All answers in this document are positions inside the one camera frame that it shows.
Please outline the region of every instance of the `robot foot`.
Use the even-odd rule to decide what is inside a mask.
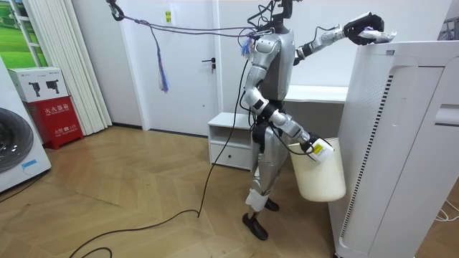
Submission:
[[[260,223],[258,223],[257,219],[249,219],[249,214],[244,214],[242,217],[242,222],[244,222],[245,226],[250,229],[250,232],[254,234],[259,240],[265,241],[268,239],[268,232],[263,228]]]
[[[266,201],[265,208],[270,211],[279,211],[279,205],[269,198]]]

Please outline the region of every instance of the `tall white machine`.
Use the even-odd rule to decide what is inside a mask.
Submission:
[[[459,42],[360,47],[339,141],[336,257],[413,258],[459,176]]]

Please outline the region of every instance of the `white cabinet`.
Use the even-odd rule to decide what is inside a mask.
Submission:
[[[220,113],[209,125],[209,159],[214,163],[231,133],[235,118],[233,113]],[[252,170],[255,166],[255,150],[252,148],[248,115],[236,114],[235,129],[217,164]]]

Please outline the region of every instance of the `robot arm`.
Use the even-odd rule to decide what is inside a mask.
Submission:
[[[280,128],[290,138],[301,144],[303,151],[310,147],[311,136],[292,117],[279,112],[274,105],[266,100],[258,90],[271,62],[280,51],[280,39],[275,35],[260,38],[255,45],[252,67],[250,68],[245,85],[245,101],[257,115],[261,115],[277,128]]]
[[[322,50],[324,47],[330,46],[340,39],[347,37],[353,43],[358,45],[366,45],[372,43],[374,39],[365,39],[359,36],[359,34],[364,31],[366,27],[372,27],[375,30],[383,32],[384,21],[381,19],[381,17],[369,12],[353,19],[343,28],[338,25],[330,30],[327,30],[319,37],[317,37],[316,34],[311,42],[306,43],[296,49],[294,65],[297,65],[301,60],[304,60],[306,57]]]

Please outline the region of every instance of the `red fire extinguisher box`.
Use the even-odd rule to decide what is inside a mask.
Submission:
[[[45,147],[57,150],[72,140],[83,139],[70,96],[24,104],[29,108]]]

